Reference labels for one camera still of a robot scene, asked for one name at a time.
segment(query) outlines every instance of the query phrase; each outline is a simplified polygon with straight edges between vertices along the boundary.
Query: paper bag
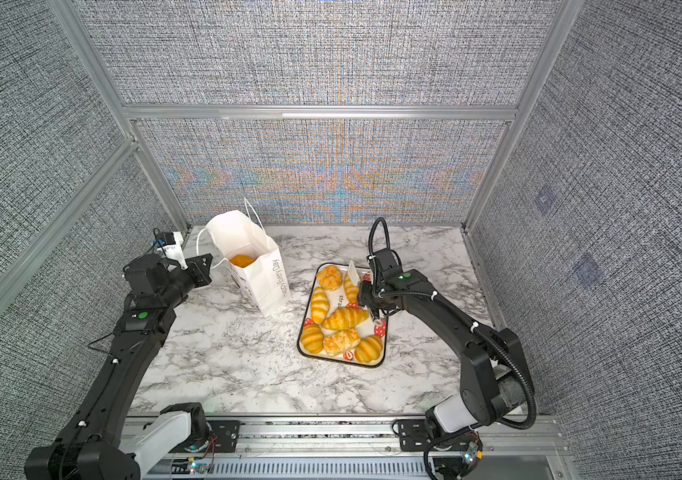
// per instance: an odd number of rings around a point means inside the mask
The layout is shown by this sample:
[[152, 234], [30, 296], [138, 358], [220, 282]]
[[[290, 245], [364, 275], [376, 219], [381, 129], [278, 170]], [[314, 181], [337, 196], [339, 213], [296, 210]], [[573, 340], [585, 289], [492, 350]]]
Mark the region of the paper bag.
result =
[[[205, 228], [221, 254], [227, 258], [227, 268], [232, 280], [263, 315], [270, 315], [288, 302], [290, 287], [283, 257], [263, 226], [253, 223], [240, 210], [231, 210], [214, 216]], [[229, 259], [239, 254], [248, 255], [256, 261], [244, 268], [231, 264]]]

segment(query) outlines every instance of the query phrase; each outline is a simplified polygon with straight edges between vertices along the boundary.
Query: pastry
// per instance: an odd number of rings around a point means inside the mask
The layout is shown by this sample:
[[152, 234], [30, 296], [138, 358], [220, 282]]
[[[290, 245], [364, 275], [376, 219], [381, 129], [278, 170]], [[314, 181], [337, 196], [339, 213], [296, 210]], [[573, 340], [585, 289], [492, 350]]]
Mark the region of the pastry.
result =
[[341, 270], [335, 265], [328, 265], [317, 274], [317, 281], [331, 292], [341, 286]]
[[327, 330], [344, 330], [354, 328], [368, 319], [368, 311], [359, 308], [340, 306], [323, 322]]
[[359, 288], [352, 283], [352, 279], [349, 278], [349, 272], [346, 272], [346, 275], [343, 278], [343, 291], [346, 293], [346, 299], [349, 303], [357, 303]]
[[248, 255], [235, 255], [232, 257], [232, 260], [229, 260], [229, 263], [234, 266], [239, 266], [240, 268], [245, 268], [255, 261], [256, 260], [250, 258]]
[[357, 333], [357, 330], [355, 329], [346, 329], [335, 332], [331, 336], [325, 337], [323, 340], [325, 352], [330, 356], [347, 352], [357, 345], [359, 345], [359, 333]]
[[321, 286], [318, 286], [312, 292], [312, 301], [309, 304], [309, 312], [311, 313], [312, 320], [315, 323], [322, 323], [325, 317], [330, 311], [330, 300], [325, 294], [325, 290]]
[[323, 331], [316, 323], [307, 325], [301, 332], [301, 345], [307, 349], [309, 353], [316, 354], [323, 350]]
[[384, 350], [384, 345], [381, 339], [377, 336], [365, 337], [354, 351], [354, 356], [358, 362], [371, 363], [381, 356], [381, 351]]

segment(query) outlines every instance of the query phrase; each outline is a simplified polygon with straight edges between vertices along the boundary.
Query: textured wall panel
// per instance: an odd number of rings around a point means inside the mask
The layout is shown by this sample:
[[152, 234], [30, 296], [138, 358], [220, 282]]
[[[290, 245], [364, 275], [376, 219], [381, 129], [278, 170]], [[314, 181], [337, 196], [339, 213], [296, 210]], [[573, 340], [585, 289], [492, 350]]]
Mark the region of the textured wall panel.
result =
[[463, 220], [503, 130], [476, 120], [141, 120], [195, 224]]
[[0, 318], [0, 477], [24, 478], [32, 448], [85, 397], [104, 360], [86, 343], [114, 328], [128, 293], [121, 268], [154, 226], [172, 222], [129, 158]]
[[682, 2], [589, 1], [473, 232], [585, 478], [682, 478]]
[[0, 276], [121, 139], [47, 3], [0, 2]]
[[76, 0], [128, 102], [516, 104], [555, 0]]

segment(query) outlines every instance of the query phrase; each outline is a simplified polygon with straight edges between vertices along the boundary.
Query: white marble surface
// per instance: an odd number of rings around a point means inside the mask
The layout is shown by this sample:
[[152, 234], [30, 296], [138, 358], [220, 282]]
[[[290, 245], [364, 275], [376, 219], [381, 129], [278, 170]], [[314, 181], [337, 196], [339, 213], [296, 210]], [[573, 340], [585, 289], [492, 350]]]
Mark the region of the white marble surface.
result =
[[[194, 236], [187, 256], [194, 255]], [[374, 369], [312, 360], [296, 348], [309, 288], [325, 262], [365, 266], [367, 226], [268, 226], [279, 245], [293, 299], [263, 318], [240, 295], [225, 267], [176, 309], [177, 319], [136, 393], [132, 410], [158, 412], [176, 402], [205, 411], [268, 413], [417, 413], [458, 391], [459, 362], [425, 324], [391, 317], [386, 358]], [[485, 300], [457, 227], [390, 229], [405, 268], [416, 268], [441, 293], [490, 323]], [[220, 254], [209, 235], [200, 253]]]

